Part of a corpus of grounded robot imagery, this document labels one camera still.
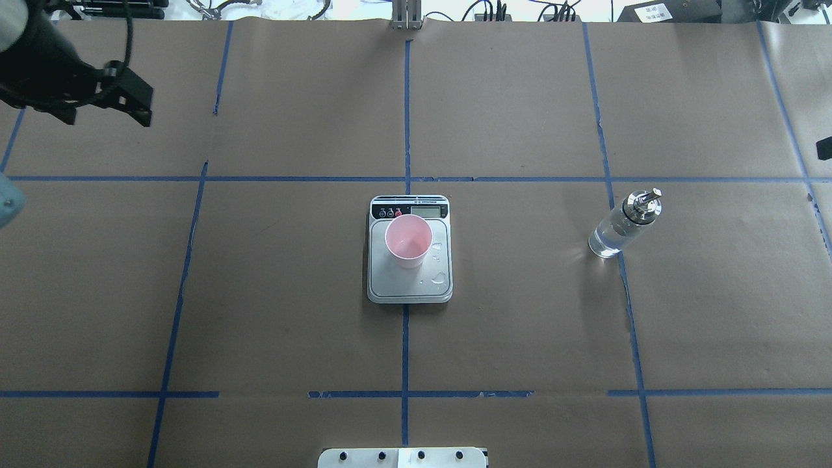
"kitchen scale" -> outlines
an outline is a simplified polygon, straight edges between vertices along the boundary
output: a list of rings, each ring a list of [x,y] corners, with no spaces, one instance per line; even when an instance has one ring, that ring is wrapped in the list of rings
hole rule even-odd
[[[395,217],[424,218],[433,231],[433,244],[422,265],[399,266],[384,243]],[[441,195],[382,195],[369,203],[367,235],[367,297],[379,304],[448,302],[453,294],[451,271],[451,209]]]

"white sticker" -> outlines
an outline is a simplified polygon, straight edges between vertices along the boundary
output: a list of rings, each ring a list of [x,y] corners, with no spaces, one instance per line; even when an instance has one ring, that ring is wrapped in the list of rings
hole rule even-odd
[[[636,15],[641,22],[660,22],[666,19],[673,19],[664,3],[657,3],[648,7],[635,9]]]

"plastic cup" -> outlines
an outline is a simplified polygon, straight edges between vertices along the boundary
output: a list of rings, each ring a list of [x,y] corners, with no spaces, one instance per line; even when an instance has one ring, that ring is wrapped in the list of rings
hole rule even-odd
[[[422,264],[433,243],[433,231],[422,217],[402,215],[393,219],[384,232],[384,243],[402,268]]]

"table surface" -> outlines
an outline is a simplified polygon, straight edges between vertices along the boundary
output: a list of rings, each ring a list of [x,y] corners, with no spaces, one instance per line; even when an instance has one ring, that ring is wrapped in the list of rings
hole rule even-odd
[[[0,465],[828,466],[832,29],[550,26],[137,22],[152,127],[0,107]],[[450,199],[447,304],[367,299],[397,193]]]

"blue tape line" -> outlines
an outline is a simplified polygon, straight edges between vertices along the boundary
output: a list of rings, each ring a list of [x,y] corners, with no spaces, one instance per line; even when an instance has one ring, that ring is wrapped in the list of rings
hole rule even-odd
[[[309,398],[401,398],[401,391],[311,391]]]
[[[408,390],[407,398],[528,398],[534,390]],[[311,391],[309,398],[403,398],[401,391]]]
[[[534,390],[410,391],[411,398],[528,398]]]
[[[0,391],[0,398],[158,398],[158,391]]]
[[[417,182],[604,182],[604,177],[411,177]]]
[[[402,447],[410,443],[409,403],[410,392],[410,306],[402,305]]]
[[[194,176],[10,176],[26,182],[198,182]]]
[[[592,65],[592,47],[589,43],[589,29],[586,23],[583,26],[583,41],[584,47],[587,50],[587,67],[589,68],[589,83],[592,88],[592,102],[595,107],[595,118],[598,126],[598,142],[601,145],[601,154],[603,155],[604,163],[604,177],[607,183],[607,200],[610,203],[610,208],[615,206],[615,197],[612,192],[612,174],[610,173],[610,162],[607,157],[607,141],[604,137],[604,129],[601,125],[601,105],[598,102],[598,89],[595,81],[595,68]],[[641,373],[641,356],[638,351],[638,336],[636,334],[636,320],[632,313],[632,300],[630,297],[630,283],[626,277],[626,264],[624,256],[618,254],[618,270],[621,273],[622,282],[624,283],[624,293],[626,295],[626,313],[630,321],[630,346],[632,352],[632,360],[636,369],[636,383],[638,385],[638,399],[641,406],[641,423],[644,427],[644,440],[647,446],[647,460],[651,468],[656,468],[656,452],[653,449],[653,434],[650,426],[650,413],[647,409],[647,398],[644,394],[644,378]]]
[[[208,176],[208,182],[404,182],[404,177]]]
[[[607,183],[607,197],[610,202],[610,209],[615,205],[615,198],[612,195],[612,176],[610,174],[610,162],[607,158],[607,139],[604,137],[604,128],[601,125],[601,104],[598,102],[598,85],[595,81],[595,66],[592,65],[592,47],[589,45],[589,28],[583,26],[583,45],[587,51],[587,68],[589,69],[589,87],[592,90],[592,108],[595,111],[595,123],[598,130],[598,144],[601,145],[601,154],[604,162],[604,179]]]
[[[188,245],[185,250],[185,262],[182,267],[182,278],[179,281],[179,294],[176,297],[176,310],[173,314],[173,326],[171,327],[171,340],[167,347],[167,358],[165,360],[165,372],[161,379],[161,396],[159,397],[159,404],[156,407],[156,422],[153,425],[153,437],[151,438],[151,449],[147,455],[147,468],[152,468],[156,463],[156,448],[159,445],[159,434],[161,433],[161,422],[165,414],[165,399],[168,389],[168,384],[171,381],[171,369],[173,368],[173,353],[176,349],[176,336],[179,333],[179,323],[182,316],[182,306],[185,304],[185,284],[188,279],[188,273],[191,269],[191,254],[194,249],[194,234],[196,233],[196,223],[200,218],[200,209],[202,208],[202,192],[206,186],[206,175],[208,173],[208,161],[202,165],[202,173],[200,175],[200,186],[196,191],[196,203],[194,204],[194,214],[191,218],[191,230],[188,234]]]
[[[610,390],[608,396],[638,396],[638,390]],[[645,390],[646,396],[799,396],[832,395],[832,388],[716,388]]]
[[[7,176],[23,182],[199,182],[198,176]],[[611,177],[613,182],[753,182],[800,183],[802,177]],[[605,177],[410,177],[412,182],[605,182]],[[812,183],[831,183],[832,177],[809,177]],[[330,176],[207,176],[206,182],[404,182],[404,177]]]
[[[165,414],[165,398],[159,398],[156,403],[156,421],[153,423],[153,437],[151,439],[151,449],[147,453],[147,468],[153,468],[156,463],[156,449],[159,447],[159,435],[161,434],[161,420]]]
[[[12,135],[8,138],[8,144],[6,145],[6,152],[2,155],[2,161],[0,162],[0,172],[6,171],[6,165],[8,164],[8,158],[12,156],[12,147],[14,146],[14,141],[17,139],[17,132],[20,131],[20,124],[23,123],[23,114],[26,112],[26,108],[20,110],[17,113],[17,120],[14,122],[14,128],[12,129]]]
[[[641,353],[638,351],[638,335],[636,334],[636,319],[632,313],[632,299],[630,297],[630,282],[626,277],[626,264],[624,256],[618,254],[618,271],[621,273],[624,282],[624,294],[626,296],[626,314],[630,321],[630,347],[632,350],[632,361],[636,368],[636,385],[638,386],[638,400],[641,407],[641,422],[644,425],[644,440],[647,443],[647,459],[651,468],[656,468],[656,452],[653,449],[653,432],[650,426],[650,412],[647,409],[647,396],[644,389],[644,375],[641,373]]]
[[[765,59],[765,68],[769,72],[769,79],[771,80],[771,86],[775,90],[775,96],[777,96],[777,105],[780,106],[780,113],[783,115],[783,120],[785,121],[786,130],[789,131],[789,139],[791,140],[791,146],[795,149],[795,155],[797,156],[797,164],[800,167],[800,173],[803,175],[804,182],[806,184],[806,190],[809,192],[809,195],[812,197],[812,208],[815,212],[815,219],[818,222],[818,226],[820,227],[820,235],[824,239],[824,244],[826,247],[826,254],[829,256],[830,260],[832,260],[832,241],[830,241],[829,231],[826,229],[826,223],[824,222],[824,217],[820,214],[820,209],[818,208],[818,197],[815,196],[815,190],[812,188],[811,182],[809,182],[809,173],[806,171],[806,164],[803,160],[803,154],[800,152],[800,145],[797,144],[797,137],[795,136],[795,128],[791,124],[791,119],[789,118],[789,113],[785,109],[785,104],[783,103],[783,96],[780,94],[780,85],[777,84],[777,78],[775,77],[775,70],[771,66],[771,59],[769,57],[769,47],[765,43],[765,34],[763,33],[763,24],[760,20],[757,20],[757,34],[760,36],[760,46],[763,48],[763,58]]]
[[[404,41],[404,194],[410,195],[410,43]]]
[[[803,182],[801,177],[610,177],[613,182],[753,182],[753,183],[795,183]]]
[[[214,115],[220,113],[220,97],[222,96],[222,83],[225,81],[225,65],[228,63],[228,50],[231,48],[231,34],[234,32],[234,22],[228,22],[228,30],[225,32],[225,50],[222,52],[222,64],[220,65],[220,78],[216,81],[216,101],[214,101]]]
[[[159,398],[160,391],[0,391],[0,398]],[[218,391],[171,391],[167,398],[219,398]]]

